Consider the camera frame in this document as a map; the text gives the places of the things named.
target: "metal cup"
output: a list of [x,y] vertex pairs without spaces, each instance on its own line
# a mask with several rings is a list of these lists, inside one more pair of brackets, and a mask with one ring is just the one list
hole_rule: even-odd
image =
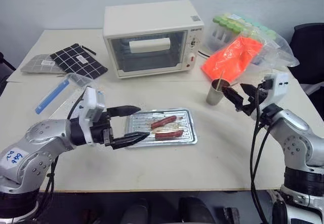
[[206,102],[210,105],[217,105],[219,101],[224,97],[222,88],[224,86],[229,86],[228,81],[225,81],[223,79],[220,79],[221,82],[219,83],[218,90],[216,90],[217,84],[219,79],[213,80],[211,88],[209,89]]

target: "wooden skewer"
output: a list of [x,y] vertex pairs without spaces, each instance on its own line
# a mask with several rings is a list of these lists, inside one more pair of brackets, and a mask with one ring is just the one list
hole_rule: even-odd
[[233,83],[232,85],[230,85],[230,86],[228,86],[228,87],[233,87],[233,86],[235,86],[236,84],[238,84],[238,82]]
[[224,70],[222,70],[222,73],[221,73],[221,75],[220,75],[220,77],[219,77],[219,79],[218,79],[218,83],[217,83],[217,86],[216,86],[216,91],[218,91],[219,84],[221,83],[221,80],[222,80],[222,76],[223,76],[223,74],[224,74]]

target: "plastic packaging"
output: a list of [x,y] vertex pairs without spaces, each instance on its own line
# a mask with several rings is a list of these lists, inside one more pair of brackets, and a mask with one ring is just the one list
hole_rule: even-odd
[[210,51],[216,52],[232,43],[238,35],[250,37],[263,45],[262,50],[251,61],[255,65],[271,69],[299,65],[284,38],[266,26],[236,14],[213,18],[213,24],[205,35],[204,45]]
[[238,36],[230,45],[211,55],[201,69],[211,79],[222,79],[228,82],[238,78],[261,51],[262,43],[250,37]]
[[72,105],[87,86],[97,88],[91,78],[75,73],[66,74],[63,80],[38,103],[34,113],[40,119],[48,119],[62,109],[63,114],[67,116]]

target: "white wall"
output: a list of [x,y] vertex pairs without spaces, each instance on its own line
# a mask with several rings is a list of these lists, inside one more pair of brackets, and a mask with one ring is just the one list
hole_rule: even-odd
[[[44,29],[101,28],[107,5],[157,1],[170,0],[0,0],[0,51],[18,66]],[[324,21],[324,0],[191,1],[206,24],[216,14],[240,13],[288,41],[295,25]]]

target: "sausage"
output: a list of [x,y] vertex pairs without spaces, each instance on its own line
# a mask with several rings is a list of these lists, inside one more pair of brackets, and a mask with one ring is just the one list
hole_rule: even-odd
[[168,132],[168,133],[155,133],[156,140],[164,140],[169,138],[180,137],[183,134],[183,130]]
[[168,123],[176,121],[176,119],[177,119],[177,117],[175,115],[164,118],[162,120],[159,120],[159,121],[154,122],[153,124],[151,124],[151,129],[155,129],[155,128],[158,128],[160,126],[164,126],[164,125],[166,125]]

